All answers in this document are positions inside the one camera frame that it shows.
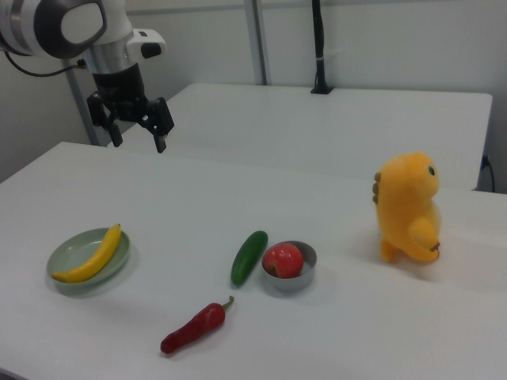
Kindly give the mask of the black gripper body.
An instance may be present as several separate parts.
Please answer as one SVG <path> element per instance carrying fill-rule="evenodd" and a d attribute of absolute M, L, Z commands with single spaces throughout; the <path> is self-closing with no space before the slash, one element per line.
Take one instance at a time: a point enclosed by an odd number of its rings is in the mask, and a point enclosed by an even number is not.
<path fill-rule="evenodd" d="M 112 74 L 93 74 L 92 121 L 106 121 L 104 108 L 122 121 L 148 120 L 149 100 L 139 65 Z"/>

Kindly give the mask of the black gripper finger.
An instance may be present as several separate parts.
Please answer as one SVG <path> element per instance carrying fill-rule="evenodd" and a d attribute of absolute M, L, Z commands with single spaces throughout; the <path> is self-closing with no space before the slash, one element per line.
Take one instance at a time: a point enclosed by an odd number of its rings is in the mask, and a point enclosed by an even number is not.
<path fill-rule="evenodd" d="M 109 110 L 102 101 L 98 92 L 92 93 L 87 100 L 88 109 L 92 123 L 96 127 L 102 127 L 109 133 L 112 144 L 118 147 L 122 144 L 123 138 L 120 129 L 116 124 L 117 114 Z"/>
<path fill-rule="evenodd" d="M 153 135 L 157 152 L 163 153 L 166 149 L 166 136 L 174 127 L 166 100 L 160 97 L 147 101 L 139 124 Z"/>

